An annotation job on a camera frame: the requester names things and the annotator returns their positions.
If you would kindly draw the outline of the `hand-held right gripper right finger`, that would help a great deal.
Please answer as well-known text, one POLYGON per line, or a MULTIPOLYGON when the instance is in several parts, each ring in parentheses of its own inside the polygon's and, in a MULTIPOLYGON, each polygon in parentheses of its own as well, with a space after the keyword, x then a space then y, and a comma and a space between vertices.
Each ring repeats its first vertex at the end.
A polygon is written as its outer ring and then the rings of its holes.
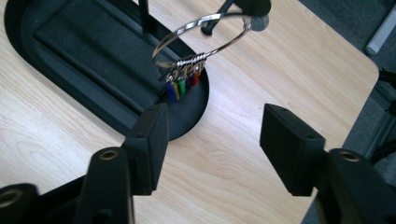
POLYGON ((287 108, 266 104, 260 146, 293 196, 310 196, 325 139, 287 108))

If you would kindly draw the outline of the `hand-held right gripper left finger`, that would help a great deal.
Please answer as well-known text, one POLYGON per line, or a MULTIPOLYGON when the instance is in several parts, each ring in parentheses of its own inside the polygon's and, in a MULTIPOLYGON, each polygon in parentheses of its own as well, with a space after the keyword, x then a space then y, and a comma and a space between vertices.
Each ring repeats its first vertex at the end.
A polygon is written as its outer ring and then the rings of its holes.
POLYGON ((169 141, 167 105, 147 109, 121 145, 127 152, 133 195, 150 195, 157 189, 169 141))

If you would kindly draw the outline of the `black key rack with tray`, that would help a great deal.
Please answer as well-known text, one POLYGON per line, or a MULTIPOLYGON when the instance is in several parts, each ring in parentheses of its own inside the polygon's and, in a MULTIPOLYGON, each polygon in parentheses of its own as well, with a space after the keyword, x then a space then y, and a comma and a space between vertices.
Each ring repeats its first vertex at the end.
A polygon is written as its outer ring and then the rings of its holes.
MULTIPOLYGON (((127 134, 146 109, 132 110, 35 38, 36 28, 66 1, 7 0, 4 19, 8 40, 42 75, 111 128, 127 134)), ((165 84, 156 104, 167 105, 169 137, 179 138, 198 123, 206 109, 209 97, 206 56, 195 53, 177 34, 150 16, 149 0, 102 1, 154 45, 151 60, 162 73, 160 80, 165 84)))

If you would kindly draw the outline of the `grey round table grommet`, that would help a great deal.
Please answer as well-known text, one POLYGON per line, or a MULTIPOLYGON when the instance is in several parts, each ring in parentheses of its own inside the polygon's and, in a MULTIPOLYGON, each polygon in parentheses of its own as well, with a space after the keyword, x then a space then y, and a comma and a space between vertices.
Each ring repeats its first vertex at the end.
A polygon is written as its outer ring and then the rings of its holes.
POLYGON ((261 32, 269 25, 269 16, 252 17, 250 21, 250 30, 253 32, 261 32))

